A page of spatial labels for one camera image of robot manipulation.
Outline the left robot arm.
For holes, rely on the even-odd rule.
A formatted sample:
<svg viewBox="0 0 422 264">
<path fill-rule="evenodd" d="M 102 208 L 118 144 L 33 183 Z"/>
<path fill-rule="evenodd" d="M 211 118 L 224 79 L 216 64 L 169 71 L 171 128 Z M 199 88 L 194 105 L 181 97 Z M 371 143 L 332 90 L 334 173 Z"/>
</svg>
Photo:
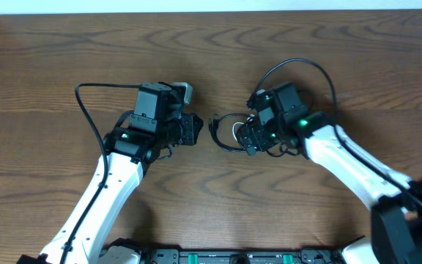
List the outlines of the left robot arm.
<svg viewBox="0 0 422 264">
<path fill-rule="evenodd" d="M 143 82 L 135 108 L 125 111 L 112 131 L 101 136 L 81 100 L 75 96 L 95 133 L 101 156 L 95 173 L 73 212 L 36 257 L 21 255 L 19 263 L 132 263 L 145 258 L 128 246 L 105 246 L 108 234 L 128 197 L 139 186 L 149 166 L 163 159 L 162 150 L 193 146 L 203 121 L 183 109 L 193 88 L 186 82 Z"/>
</svg>

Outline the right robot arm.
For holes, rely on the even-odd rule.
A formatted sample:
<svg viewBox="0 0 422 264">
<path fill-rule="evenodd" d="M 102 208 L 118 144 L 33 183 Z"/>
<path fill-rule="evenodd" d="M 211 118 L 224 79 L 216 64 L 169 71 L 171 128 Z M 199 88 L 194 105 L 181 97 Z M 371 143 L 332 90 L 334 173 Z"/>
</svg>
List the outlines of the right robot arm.
<svg viewBox="0 0 422 264">
<path fill-rule="evenodd" d="M 235 134 L 247 154 L 280 144 L 327 169 L 370 210 L 370 236 L 341 249 L 343 263 L 422 263 L 422 179 L 384 165 L 326 114 L 311 113 L 289 82 L 254 92 L 247 106 L 256 115 Z"/>
</svg>

